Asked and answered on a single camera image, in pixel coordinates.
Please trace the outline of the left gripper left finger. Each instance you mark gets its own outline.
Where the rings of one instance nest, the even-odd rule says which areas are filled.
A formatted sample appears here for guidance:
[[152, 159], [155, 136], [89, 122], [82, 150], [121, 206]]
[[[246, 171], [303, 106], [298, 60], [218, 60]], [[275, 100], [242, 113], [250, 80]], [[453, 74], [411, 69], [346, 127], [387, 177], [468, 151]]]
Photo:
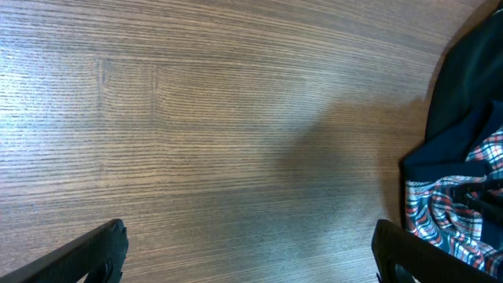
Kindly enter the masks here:
[[119, 283], [129, 242], [121, 219], [112, 219], [3, 277], [1, 283]]

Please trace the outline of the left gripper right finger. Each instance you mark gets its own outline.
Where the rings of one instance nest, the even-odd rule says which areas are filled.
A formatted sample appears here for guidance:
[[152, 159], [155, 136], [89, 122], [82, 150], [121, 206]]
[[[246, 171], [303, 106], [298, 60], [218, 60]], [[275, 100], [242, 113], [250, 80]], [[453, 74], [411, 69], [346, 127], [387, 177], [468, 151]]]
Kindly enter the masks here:
[[372, 250], [380, 282], [499, 282], [386, 219], [376, 223]]

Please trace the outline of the plaid red navy shirt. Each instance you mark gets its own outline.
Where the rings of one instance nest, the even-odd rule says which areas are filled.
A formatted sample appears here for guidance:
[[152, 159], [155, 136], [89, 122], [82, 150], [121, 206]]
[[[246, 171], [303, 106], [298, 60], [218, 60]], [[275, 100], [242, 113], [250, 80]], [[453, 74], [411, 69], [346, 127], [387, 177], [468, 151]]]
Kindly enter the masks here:
[[502, 279], [502, 103], [471, 110], [402, 162], [404, 227], [444, 252]]

